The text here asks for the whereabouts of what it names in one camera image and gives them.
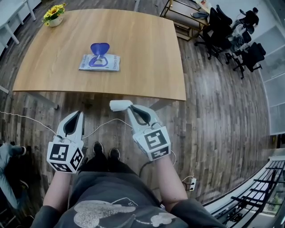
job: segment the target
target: black and white marker cube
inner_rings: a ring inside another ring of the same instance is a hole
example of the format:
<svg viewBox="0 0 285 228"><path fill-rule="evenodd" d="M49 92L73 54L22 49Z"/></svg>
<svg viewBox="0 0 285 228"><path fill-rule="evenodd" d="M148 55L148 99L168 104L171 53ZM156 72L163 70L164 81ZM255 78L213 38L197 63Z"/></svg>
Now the black and white marker cube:
<svg viewBox="0 0 285 228"><path fill-rule="evenodd" d="M159 159L171 153L171 143L166 127L146 131L144 134L136 133L133 135L133 139L150 161Z"/></svg>
<svg viewBox="0 0 285 228"><path fill-rule="evenodd" d="M49 142L47 162L56 171L76 173L83 158L76 143Z"/></svg>

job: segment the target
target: flower pot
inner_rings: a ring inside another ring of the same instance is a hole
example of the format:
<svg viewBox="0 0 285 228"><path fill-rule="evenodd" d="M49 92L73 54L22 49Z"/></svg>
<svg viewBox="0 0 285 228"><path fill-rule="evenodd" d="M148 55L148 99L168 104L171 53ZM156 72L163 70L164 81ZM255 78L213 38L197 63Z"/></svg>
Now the flower pot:
<svg viewBox="0 0 285 228"><path fill-rule="evenodd" d="M63 20L63 16L60 15L56 19L49 21L49 27L57 27Z"/></svg>

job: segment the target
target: blue heart-shaped object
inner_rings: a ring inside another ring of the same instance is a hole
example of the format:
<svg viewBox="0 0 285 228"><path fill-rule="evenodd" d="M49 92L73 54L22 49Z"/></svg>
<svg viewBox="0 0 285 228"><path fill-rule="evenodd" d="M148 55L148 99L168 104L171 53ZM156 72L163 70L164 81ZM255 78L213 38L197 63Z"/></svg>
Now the blue heart-shaped object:
<svg viewBox="0 0 285 228"><path fill-rule="evenodd" d="M91 45L91 51L94 55L105 55L109 51L110 45L108 43L95 43Z"/></svg>

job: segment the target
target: office chair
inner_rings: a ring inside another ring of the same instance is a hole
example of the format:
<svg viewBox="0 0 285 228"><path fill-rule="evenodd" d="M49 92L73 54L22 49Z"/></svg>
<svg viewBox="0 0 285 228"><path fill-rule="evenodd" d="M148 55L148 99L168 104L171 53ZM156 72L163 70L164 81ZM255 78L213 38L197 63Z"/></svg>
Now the office chair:
<svg viewBox="0 0 285 228"><path fill-rule="evenodd" d="M236 54L241 55L243 62L241 63L238 58L232 57L234 59L234 61L238 64L238 66L236 68L234 68L233 70L235 71L237 68L240 68L241 74L242 74L241 79L243 79L244 78L244 71L245 71L245 68L243 66L246 66L251 72L253 72L259 68L262 69L262 66L260 64L256 68L253 68L253 67L256 63L265 59L266 52L263 49L261 44L257 44L256 42L254 42L247 49L247 52L241 51L240 53L236 53Z"/></svg>
<svg viewBox="0 0 285 228"><path fill-rule="evenodd" d="M230 43L226 37L232 33L231 23L232 20L221 11L219 5L217 5L217 11L211 8L210 25L203 31L203 35L199 35L204 42L195 42L194 45L206 45L209 53L208 59L211 59L212 55L219 59L220 48L230 48ZM208 35L210 31L213 31L211 37Z"/></svg>

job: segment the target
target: floor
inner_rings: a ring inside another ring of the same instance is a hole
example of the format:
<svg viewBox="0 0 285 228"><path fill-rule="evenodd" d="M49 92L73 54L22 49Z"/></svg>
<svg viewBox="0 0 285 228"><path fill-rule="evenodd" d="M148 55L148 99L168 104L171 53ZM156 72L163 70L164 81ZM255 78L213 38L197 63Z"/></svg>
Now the floor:
<svg viewBox="0 0 285 228"><path fill-rule="evenodd" d="M35 10L37 20L28 17L15 35L19 45L9 42L9 48L0 59L0 84L12 90L21 61L34 36L42 26L41 17L53 4L61 0L44 2ZM115 8L134 10L135 0L67 0L66 9ZM142 0L138 11L159 15L165 0ZM232 71L234 64L208 60L205 47L194 46L193 41L179 39L187 93L186 102L175 102L158 115L166 125L176 153L175 169L181 179L192 175L197 185L189 197L202 203L215 199L241 184L258 171L267 161L272 147L269 136L269 116L262 81L258 72ZM53 130L65 116L81 110L85 114L85 134L99 125L127 116L113 113L109 108L111 99L130 99L135 104L150 106L156 99L110 96L103 94L42 93L60 105L53 110L38 103L25 93L9 95L0 93L0 110L22 114L41 121ZM34 215L42 205L43 198L53 177L53 170L46 163L48 142L53 134L29 119L0 114L0 140L15 141L32 146L34 171L39 179L31 183L29 199L22 211ZM86 155L92 156L92 144L100 141L106 150L118 147L122 161L136 173L147 162L145 155L134 144L130 129L120 122L103 126L84 140ZM152 164L145 167L142 180L159 197L155 170Z"/></svg>

